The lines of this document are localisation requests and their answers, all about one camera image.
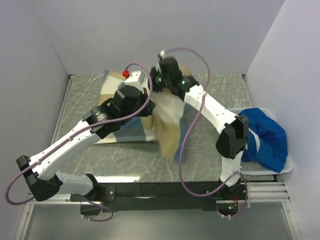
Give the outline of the blue beige patchwork pillowcase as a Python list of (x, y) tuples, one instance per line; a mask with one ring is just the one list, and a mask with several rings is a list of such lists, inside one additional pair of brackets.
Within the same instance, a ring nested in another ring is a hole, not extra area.
[(178, 161), (189, 128), (191, 107), (167, 88), (161, 92), (154, 91), (151, 100), (155, 103), (152, 115), (134, 117), (120, 130), (97, 143), (157, 142), (164, 158)]

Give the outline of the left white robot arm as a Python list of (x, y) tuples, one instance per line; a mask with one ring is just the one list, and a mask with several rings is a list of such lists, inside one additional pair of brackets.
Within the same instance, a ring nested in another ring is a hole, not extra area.
[(24, 155), (18, 158), (16, 162), (33, 197), (38, 202), (58, 193), (82, 195), (88, 201), (99, 198), (102, 190), (92, 174), (66, 174), (60, 172), (60, 168), (84, 148), (120, 130), (132, 118), (149, 116), (155, 107), (151, 94), (145, 87), (123, 85), (46, 150), (30, 158)]

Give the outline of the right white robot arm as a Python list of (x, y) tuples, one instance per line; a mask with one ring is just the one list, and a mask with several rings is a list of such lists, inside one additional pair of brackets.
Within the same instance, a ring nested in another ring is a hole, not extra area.
[(226, 109), (202, 86), (192, 74), (183, 74), (177, 60), (161, 56), (150, 72), (155, 103), (155, 120), (166, 127), (179, 125), (187, 106), (193, 107), (217, 130), (215, 144), (222, 157), (219, 187), (222, 198), (230, 200), (237, 194), (241, 157), (247, 145), (249, 121)]

